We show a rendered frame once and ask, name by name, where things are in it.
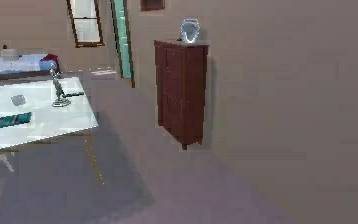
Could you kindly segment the small grey bowl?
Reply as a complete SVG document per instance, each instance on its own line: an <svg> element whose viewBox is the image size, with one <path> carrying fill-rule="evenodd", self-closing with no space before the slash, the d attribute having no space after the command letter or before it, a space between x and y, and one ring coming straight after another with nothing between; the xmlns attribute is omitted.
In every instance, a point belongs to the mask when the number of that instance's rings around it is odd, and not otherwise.
<svg viewBox="0 0 358 224"><path fill-rule="evenodd" d="M26 103L26 98L23 95L15 95L11 97L11 101L15 106L20 106Z"/></svg>

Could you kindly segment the dark red wooden cabinet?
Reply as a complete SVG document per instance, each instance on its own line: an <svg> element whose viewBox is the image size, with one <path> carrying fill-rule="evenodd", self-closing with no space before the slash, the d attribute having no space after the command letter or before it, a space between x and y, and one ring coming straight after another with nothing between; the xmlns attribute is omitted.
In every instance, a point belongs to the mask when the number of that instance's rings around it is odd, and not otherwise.
<svg viewBox="0 0 358 224"><path fill-rule="evenodd" d="M202 143L207 44L155 40L158 125L186 150Z"/></svg>

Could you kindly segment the clear glass vase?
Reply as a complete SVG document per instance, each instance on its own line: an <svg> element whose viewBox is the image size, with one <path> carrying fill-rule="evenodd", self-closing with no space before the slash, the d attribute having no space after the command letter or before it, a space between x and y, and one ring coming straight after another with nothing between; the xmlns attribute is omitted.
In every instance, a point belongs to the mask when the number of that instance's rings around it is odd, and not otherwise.
<svg viewBox="0 0 358 224"><path fill-rule="evenodd" d="M186 18L181 24L181 38L185 43L195 43L199 36L200 24L197 19Z"/></svg>

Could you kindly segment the teal room door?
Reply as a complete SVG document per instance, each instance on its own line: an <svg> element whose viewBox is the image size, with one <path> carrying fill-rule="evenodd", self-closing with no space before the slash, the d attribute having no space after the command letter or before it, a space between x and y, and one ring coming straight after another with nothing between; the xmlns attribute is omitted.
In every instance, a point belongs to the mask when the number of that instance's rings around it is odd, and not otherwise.
<svg viewBox="0 0 358 224"><path fill-rule="evenodd" d="M132 52L130 48L127 0L111 0L112 16L121 77L135 87Z"/></svg>

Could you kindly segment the brown framed window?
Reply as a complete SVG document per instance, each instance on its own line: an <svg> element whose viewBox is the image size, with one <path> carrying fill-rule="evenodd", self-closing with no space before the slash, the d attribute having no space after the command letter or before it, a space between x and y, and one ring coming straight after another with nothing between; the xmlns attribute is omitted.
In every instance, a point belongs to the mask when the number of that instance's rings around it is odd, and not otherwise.
<svg viewBox="0 0 358 224"><path fill-rule="evenodd" d="M76 48L104 45L98 0L66 0Z"/></svg>

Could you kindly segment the white table with wooden legs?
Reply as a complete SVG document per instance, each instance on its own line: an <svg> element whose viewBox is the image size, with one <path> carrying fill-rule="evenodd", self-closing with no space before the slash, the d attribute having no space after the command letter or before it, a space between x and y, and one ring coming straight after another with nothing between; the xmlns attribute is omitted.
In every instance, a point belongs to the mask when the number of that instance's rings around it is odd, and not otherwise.
<svg viewBox="0 0 358 224"><path fill-rule="evenodd" d="M66 93L84 92L77 77L59 82ZM15 95L23 95L26 103L15 106L11 101ZM0 117L32 113L29 123L0 128L0 158L30 144L45 143L63 136L83 136L96 179L103 183L92 149L92 133L98 127L98 121L87 96L71 97L71 103L65 107L53 107L55 100L52 80L0 85Z"/></svg>

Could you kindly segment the dark red pillow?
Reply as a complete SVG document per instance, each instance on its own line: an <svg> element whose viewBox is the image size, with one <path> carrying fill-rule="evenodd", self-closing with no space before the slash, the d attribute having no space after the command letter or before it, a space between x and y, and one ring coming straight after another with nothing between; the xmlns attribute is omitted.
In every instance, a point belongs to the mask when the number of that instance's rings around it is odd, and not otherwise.
<svg viewBox="0 0 358 224"><path fill-rule="evenodd" d="M50 70L51 68L53 68L54 70L58 71L58 56L54 54L47 54L39 61L39 66L41 70Z"/></svg>

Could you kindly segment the teal book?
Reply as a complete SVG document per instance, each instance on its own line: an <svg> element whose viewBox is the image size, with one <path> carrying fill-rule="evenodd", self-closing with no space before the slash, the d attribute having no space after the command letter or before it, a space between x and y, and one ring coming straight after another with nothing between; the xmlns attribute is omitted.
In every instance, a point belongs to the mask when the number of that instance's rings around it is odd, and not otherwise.
<svg viewBox="0 0 358 224"><path fill-rule="evenodd" d="M31 121L31 112L0 117L0 128L26 124Z"/></svg>

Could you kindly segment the brown framed wall picture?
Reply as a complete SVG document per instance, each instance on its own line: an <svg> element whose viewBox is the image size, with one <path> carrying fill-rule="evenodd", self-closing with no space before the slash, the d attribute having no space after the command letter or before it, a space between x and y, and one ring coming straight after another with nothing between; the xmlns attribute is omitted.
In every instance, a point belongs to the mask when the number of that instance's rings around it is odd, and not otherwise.
<svg viewBox="0 0 358 224"><path fill-rule="evenodd" d="M142 11L162 10L165 8L165 0L140 0Z"/></svg>

